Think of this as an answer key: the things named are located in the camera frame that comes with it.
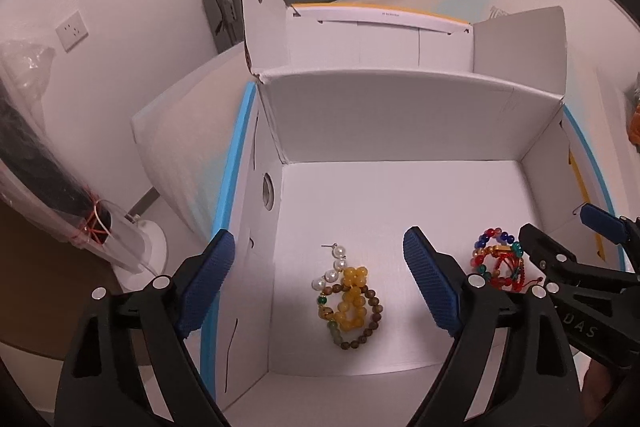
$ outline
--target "textured blue pad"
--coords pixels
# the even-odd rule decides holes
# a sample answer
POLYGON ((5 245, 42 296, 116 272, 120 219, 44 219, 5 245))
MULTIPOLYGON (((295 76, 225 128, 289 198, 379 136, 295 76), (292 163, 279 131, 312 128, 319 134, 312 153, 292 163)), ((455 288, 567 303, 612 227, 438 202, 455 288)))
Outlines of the textured blue pad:
POLYGON ((188 284, 180 300, 180 318, 175 329, 185 339, 191 331, 199 330, 207 311, 220 291, 236 256, 234 236, 226 230, 220 240, 207 247, 202 267, 188 284))
POLYGON ((422 297, 439 328, 453 337, 462 328, 460 301, 441 272, 433 255, 414 230, 408 230, 402 241, 404 260, 420 288, 422 297))
POLYGON ((606 237, 614 245, 622 245, 628 240, 624 223, 591 203, 580 209, 580 220, 583 225, 606 237))

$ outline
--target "cardboard box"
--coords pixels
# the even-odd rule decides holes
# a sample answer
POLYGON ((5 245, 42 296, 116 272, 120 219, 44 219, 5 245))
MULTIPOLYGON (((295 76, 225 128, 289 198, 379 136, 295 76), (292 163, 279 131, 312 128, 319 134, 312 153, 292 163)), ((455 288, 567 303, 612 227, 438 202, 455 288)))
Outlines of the cardboard box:
MULTIPOLYGON (((452 343, 404 262, 409 227, 468 272, 479 234, 525 223, 582 263, 620 267, 577 216, 585 201, 612 206, 563 105, 561 8, 471 26, 372 7, 242 6, 256 83, 214 227, 234 234, 236 260, 200 360, 233 425, 406 425, 452 343), (357 350, 332 343, 310 286, 332 267, 321 247, 332 243, 369 269, 385 307, 357 350)), ((540 274, 528 259, 526 271, 540 274)), ((498 333, 470 415, 489 398, 503 342, 498 333)))

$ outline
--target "multicolored bead bracelet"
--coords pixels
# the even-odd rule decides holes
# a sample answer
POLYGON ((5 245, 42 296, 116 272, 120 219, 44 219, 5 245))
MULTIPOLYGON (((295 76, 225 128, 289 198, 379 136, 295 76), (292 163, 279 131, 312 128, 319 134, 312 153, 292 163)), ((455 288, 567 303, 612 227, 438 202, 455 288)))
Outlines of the multicolored bead bracelet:
POLYGON ((345 248, 337 244, 331 245, 331 248, 336 258, 334 270, 327 271, 324 276, 314 279, 311 284, 314 290, 321 290, 318 297, 318 316, 327 321, 327 327, 336 346, 342 349, 350 349, 350 347, 357 349, 360 344, 366 344, 367 339, 378 329, 384 308, 380 304, 380 299, 376 297, 375 290, 367 286, 367 275, 369 274, 367 268, 347 266, 345 248), (340 273, 342 281, 331 285, 330 283, 337 281, 340 273), (342 293, 342 301, 337 306, 337 312, 326 305, 327 297, 334 293, 342 293), (367 299, 372 311, 371 322, 357 339, 350 342, 345 341, 340 330, 346 333, 364 326, 367 317, 367 309, 365 308, 367 299), (355 316, 349 318, 348 312, 352 310, 355 311, 355 316))
POLYGON ((520 292, 526 286, 534 282, 541 282, 542 277, 524 282, 525 269, 522 256, 524 250, 515 237, 502 229, 487 229, 478 238, 474 245, 471 266, 476 269, 484 279, 498 289, 507 288, 514 292, 520 292), (496 240, 496 245, 487 246, 491 239, 496 240), (497 259, 494 269, 489 271, 485 264, 487 256, 497 259), (504 263, 511 272, 508 277, 503 277, 500 266, 504 263))

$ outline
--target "power outlet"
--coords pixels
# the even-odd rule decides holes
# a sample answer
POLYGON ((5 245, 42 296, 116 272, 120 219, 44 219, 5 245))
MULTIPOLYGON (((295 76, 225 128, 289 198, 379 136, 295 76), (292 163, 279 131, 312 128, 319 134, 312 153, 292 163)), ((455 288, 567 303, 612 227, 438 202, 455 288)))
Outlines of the power outlet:
POLYGON ((71 51, 78 42, 89 34, 80 16, 80 12, 74 13, 69 19, 58 26, 56 33, 66 52, 71 51))

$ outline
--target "silver screw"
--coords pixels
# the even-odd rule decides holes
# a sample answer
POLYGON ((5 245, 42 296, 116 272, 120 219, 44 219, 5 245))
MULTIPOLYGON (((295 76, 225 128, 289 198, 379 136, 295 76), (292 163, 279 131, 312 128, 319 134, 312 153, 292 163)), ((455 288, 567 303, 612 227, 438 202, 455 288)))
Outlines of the silver screw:
POLYGON ((105 295, 107 295, 107 290, 102 286, 96 288, 94 291, 91 292, 91 298, 97 301, 102 299, 105 295))
POLYGON ((469 281, 469 284, 474 288, 482 288, 482 286, 486 284, 484 277, 482 277, 481 275, 478 275, 477 273, 472 273, 469 276, 468 281, 469 281))
POLYGON ((533 286, 533 288, 531 289, 531 293, 533 293, 533 295, 535 295, 538 299, 544 299, 546 297, 545 289, 539 284, 533 286))
POLYGON ((161 290, 169 286, 170 282, 171 279, 169 279, 169 277, 167 277, 166 275, 161 275, 160 277, 156 277, 154 279, 153 285, 156 290, 161 290))

